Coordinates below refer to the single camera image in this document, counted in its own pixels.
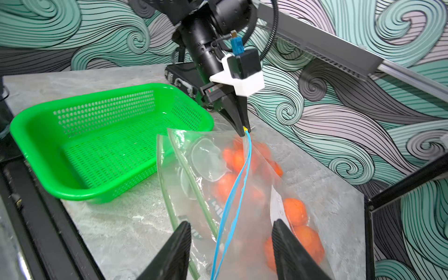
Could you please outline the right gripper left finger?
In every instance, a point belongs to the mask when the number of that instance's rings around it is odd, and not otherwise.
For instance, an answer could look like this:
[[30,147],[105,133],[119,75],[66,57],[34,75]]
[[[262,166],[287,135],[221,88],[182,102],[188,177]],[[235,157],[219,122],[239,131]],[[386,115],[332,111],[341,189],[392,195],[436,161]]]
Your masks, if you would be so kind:
[[138,280],[186,280],[189,270],[191,225],[183,221]]

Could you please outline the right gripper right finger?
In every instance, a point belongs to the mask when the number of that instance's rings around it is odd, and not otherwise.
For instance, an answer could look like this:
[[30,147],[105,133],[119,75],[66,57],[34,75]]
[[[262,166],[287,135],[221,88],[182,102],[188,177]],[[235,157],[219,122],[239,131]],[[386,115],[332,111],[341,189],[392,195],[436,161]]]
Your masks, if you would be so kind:
[[279,280],[330,280],[282,219],[274,222],[271,237]]

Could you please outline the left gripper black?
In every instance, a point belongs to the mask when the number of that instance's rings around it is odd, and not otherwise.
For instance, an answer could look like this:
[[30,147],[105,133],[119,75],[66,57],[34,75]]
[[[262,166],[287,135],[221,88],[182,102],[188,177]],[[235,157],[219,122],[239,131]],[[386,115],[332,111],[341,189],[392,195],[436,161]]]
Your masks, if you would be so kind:
[[200,87],[200,106],[216,110],[240,137],[245,136],[243,127],[251,132],[247,97],[237,97],[232,85],[210,82]]

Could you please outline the blue-zip bag of oranges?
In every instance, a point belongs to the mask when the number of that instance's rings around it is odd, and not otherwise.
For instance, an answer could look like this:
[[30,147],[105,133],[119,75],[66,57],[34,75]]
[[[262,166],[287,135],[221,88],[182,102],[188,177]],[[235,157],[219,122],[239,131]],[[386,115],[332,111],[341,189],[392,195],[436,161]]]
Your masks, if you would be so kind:
[[195,132],[169,129],[176,156],[200,181],[218,224],[210,280],[277,278],[273,224],[282,219],[315,263],[334,273],[314,223],[311,207],[282,181],[282,170],[266,144],[233,131]]

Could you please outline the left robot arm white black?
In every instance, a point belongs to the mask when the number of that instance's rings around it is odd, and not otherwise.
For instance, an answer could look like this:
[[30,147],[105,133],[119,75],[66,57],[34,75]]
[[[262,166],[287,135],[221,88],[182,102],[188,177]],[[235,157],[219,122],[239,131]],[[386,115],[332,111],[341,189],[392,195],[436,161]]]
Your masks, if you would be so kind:
[[273,25],[263,51],[246,50],[257,22],[253,1],[147,1],[177,25],[172,39],[189,52],[203,80],[196,102],[212,108],[240,137],[250,132],[247,98],[264,88],[261,63],[274,43],[278,2],[271,1]]

